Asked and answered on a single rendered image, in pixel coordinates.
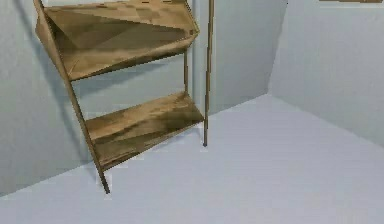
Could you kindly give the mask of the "brown wooden shelf unit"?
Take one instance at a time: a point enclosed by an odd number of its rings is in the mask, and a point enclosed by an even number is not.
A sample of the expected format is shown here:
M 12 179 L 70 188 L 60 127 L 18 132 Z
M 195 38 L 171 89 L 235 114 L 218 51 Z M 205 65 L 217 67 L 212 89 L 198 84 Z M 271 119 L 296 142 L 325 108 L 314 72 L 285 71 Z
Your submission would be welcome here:
M 73 84 L 186 55 L 200 30 L 188 0 L 120 0 L 46 6 L 32 0 L 35 32 L 56 67 L 100 176 L 146 150 L 208 123 L 183 89 L 106 115 L 84 117 Z

